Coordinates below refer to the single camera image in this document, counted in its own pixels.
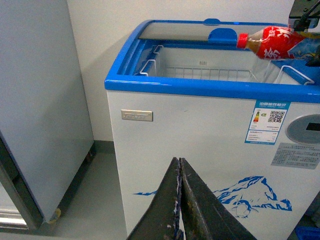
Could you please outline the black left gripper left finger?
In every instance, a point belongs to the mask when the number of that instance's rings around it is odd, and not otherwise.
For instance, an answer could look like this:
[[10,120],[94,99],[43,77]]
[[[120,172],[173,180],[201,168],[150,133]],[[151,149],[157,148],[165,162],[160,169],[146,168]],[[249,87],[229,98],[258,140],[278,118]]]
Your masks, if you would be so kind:
[[127,237],[129,240],[182,240],[180,228],[182,167],[174,157],[148,209]]

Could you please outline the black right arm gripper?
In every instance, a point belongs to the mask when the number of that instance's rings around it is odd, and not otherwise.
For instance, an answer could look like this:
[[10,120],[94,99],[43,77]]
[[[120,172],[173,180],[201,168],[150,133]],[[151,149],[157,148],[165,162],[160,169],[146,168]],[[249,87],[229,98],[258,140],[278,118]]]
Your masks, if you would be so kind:
[[[320,22],[320,0],[295,0],[288,17],[288,27],[298,32],[315,29]],[[320,49],[305,64],[307,67],[320,66]]]

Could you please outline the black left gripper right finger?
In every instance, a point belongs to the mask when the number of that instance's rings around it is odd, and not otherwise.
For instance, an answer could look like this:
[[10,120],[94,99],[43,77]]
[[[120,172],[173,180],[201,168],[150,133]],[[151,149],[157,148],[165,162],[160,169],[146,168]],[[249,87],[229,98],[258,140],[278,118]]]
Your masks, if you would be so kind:
[[255,240],[218,200],[185,158],[180,158],[180,209],[187,240]]

